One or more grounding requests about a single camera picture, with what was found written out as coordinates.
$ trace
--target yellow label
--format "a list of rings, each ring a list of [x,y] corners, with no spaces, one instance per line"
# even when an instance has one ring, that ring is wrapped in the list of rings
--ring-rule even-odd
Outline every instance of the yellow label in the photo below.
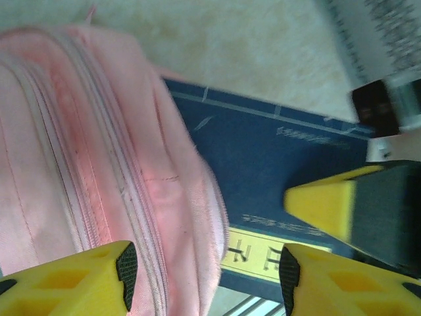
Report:
[[[301,244],[331,252],[327,247],[230,227],[230,245],[221,266],[229,271],[278,283],[279,260],[284,244]]]

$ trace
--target floor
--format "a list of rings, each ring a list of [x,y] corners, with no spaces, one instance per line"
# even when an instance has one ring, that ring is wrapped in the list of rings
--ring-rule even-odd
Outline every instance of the floor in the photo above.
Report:
[[[350,83],[314,0],[97,0],[96,4],[94,24],[134,34],[152,61],[188,80],[355,119],[347,97]],[[0,5],[0,30],[4,30],[82,21],[91,3],[0,0]],[[221,288],[210,315],[221,316],[247,297]]]

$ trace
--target pink fabric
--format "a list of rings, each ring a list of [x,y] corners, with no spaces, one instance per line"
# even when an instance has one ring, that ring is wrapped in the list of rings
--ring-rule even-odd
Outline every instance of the pink fabric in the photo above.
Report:
[[[48,144],[47,133],[34,115],[38,107],[28,98],[31,89],[3,66],[0,266],[13,273],[97,244],[137,239],[141,257],[132,315],[206,315],[227,244],[224,205],[212,175],[157,68],[133,37],[88,26],[65,32],[80,45],[95,84],[81,75],[72,48],[45,32],[15,30],[0,38],[0,51],[45,74],[54,95],[45,106],[56,127],[50,134],[57,133],[76,183],[71,194],[73,186],[57,180],[53,150],[42,145]],[[132,199],[134,188],[145,207]],[[80,204],[80,215],[67,198]],[[143,233],[145,221],[153,234]],[[13,261],[11,252],[17,255]],[[166,291],[167,303],[156,299]]]

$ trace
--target book cover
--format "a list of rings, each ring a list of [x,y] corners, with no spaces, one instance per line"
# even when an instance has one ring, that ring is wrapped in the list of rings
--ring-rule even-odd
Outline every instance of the book cover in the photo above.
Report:
[[[351,257],[352,249],[284,211],[287,188],[361,167],[372,131],[210,88],[167,80],[230,220],[221,286],[282,302],[282,245]]]

